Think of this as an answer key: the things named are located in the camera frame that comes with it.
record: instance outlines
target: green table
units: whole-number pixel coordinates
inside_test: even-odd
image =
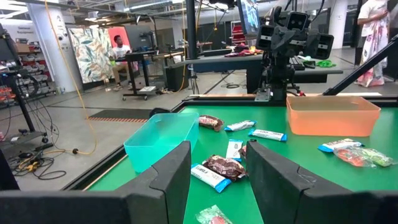
[[[317,149],[325,142],[342,137],[298,136],[292,134],[285,107],[265,106],[185,106],[181,113],[196,112],[222,119],[233,124],[245,119],[256,120],[256,128],[287,133],[287,142],[249,137],[249,129],[227,133],[200,127],[198,142],[192,152],[192,163],[201,163],[212,154],[225,156],[228,139],[247,141],[251,138],[273,151],[289,158],[302,167],[352,191],[398,190],[398,166],[386,168],[354,167],[333,154]],[[368,138],[354,138],[367,147],[375,148],[398,160],[398,108],[383,108],[381,116]],[[136,173],[126,157],[89,190],[114,190],[135,178]],[[248,179],[232,183],[222,193],[195,177],[191,178],[184,223],[197,223],[195,215],[205,208],[217,205],[233,223],[262,223],[254,194]]]

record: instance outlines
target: black and orange mat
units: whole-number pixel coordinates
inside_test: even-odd
[[[103,110],[88,117],[91,121],[119,121],[144,123],[149,119],[150,110],[122,109]]]

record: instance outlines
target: white pillar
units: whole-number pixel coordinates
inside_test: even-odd
[[[56,2],[58,0],[48,0],[47,2]],[[81,89],[80,71],[77,67],[72,46],[69,41],[67,28],[63,20],[62,12],[59,7],[49,6],[50,17],[54,26],[57,38],[61,45],[61,51],[58,48],[57,39],[54,36],[50,25],[50,19],[47,15],[44,5],[27,4],[30,18],[32,19],[36,33],[40,40],[40,47],[43,51],[46,64],[49,68],[52,79],[60,88],[64,88],[66,92],[75,91],[72,78],[69,75],[67,65],[63,61],[61,51],[70,67],[70,71],[76,81],[79,89]]]
[[[341,49],[343,47],[348,0],[330,0],[330,7],[329,34],[335,37],[332,49]]]

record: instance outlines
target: brown wrapper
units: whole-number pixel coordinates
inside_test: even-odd
[[[243,146],[238,152],[244,159],[246,158],[246,146]]]
[[[236,181],[246,175],[244,167],[238,161],[225,159],[221,156],[212,155],[205,161],[203,166],[232,181]]]
[[[224,121],[222,121],[216,117],[210,116],[210,115],[201,115],[199,117],[199,125],[200,126],[214,129],[215,131],[220,131],[223,124],[224,124]]]

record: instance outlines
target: orange plastic bin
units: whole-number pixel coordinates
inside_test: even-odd
[[[287,97],[292,132],[309,136],[370,136],[380,107],[360,96]]]

